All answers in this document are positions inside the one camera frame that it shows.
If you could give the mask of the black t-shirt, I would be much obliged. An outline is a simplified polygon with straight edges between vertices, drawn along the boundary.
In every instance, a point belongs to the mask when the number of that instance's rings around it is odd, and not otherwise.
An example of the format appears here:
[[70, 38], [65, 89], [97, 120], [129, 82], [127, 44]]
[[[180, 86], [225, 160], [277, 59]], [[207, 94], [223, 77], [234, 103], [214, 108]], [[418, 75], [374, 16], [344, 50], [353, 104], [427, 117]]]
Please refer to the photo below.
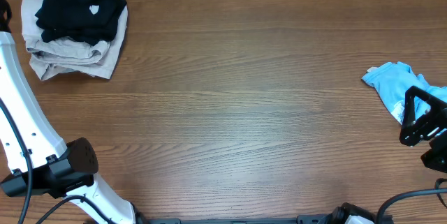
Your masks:
[[36, 25], [46, 43], [68, 37], [95, 45], [115, 39], [125, 7], [125, 0], [43, 0]]

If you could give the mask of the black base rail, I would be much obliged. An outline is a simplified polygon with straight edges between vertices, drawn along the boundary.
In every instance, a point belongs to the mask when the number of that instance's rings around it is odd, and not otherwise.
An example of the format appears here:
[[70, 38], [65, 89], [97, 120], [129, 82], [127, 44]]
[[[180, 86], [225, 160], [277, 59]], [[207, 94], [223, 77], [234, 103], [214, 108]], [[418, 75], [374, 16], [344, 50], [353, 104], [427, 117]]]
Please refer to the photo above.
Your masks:
[[178, 218], [158, 218], [143, 221], [147, 224], [324, 224], [329, 223], [331, 215], [299, 215], [295, 218], [240, 218], [213, 220], [186, 220]]

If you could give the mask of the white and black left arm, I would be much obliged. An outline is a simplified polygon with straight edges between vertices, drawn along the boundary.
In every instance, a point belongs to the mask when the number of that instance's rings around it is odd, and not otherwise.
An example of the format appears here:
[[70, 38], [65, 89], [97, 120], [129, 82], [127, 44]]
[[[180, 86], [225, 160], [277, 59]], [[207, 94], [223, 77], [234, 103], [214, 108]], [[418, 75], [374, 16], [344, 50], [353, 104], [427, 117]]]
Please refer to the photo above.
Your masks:
[[145, 223], [99, 174], [89, 141], [81, 137], [65, 143], [46, 119], [22, 71], [11, 17], [7, 0], [1, 0], [1, 143], [10, 169], [1, 189], [9, 197], [24, 197], [18, 221], [24, 222], [32, 196], [47, 193], [61, 202], [40, 222], [72, 202], [97, 223]]

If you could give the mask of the folded beige garment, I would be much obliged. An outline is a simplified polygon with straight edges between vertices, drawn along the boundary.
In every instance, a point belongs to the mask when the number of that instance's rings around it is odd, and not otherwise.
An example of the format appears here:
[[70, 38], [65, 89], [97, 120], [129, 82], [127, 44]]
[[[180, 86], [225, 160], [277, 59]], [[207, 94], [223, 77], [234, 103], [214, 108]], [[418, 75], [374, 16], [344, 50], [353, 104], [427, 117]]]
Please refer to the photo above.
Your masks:
[[31, 54], [30, 66], [42, 81], [60, 73], [79, 71], [92, 77], [111, 78], [124, 41], [128, 9], [119, 19], [117, 35], [112, 41], [101, 40], [95, 45], [60, 38], [45, 43], [43, 30], [36, 24], [36, 13], [44, 0], [22, 0], [22, 36], [26, 50]]

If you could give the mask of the light blue t-shirt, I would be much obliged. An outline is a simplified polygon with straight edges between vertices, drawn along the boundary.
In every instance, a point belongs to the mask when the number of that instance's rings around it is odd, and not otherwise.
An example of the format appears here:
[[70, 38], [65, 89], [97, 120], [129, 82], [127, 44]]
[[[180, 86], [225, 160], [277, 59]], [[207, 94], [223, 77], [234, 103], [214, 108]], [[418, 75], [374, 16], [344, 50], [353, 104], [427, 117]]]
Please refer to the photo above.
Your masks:
[[362, 81], [376, 89], [386, 109], [400, 124], [404, 117], [405, 93], [412, 86], [446, 102], [446, 87], [430, 85], [422, 74], [416, 75], [409, 65], [402, 62], [371, 67]]

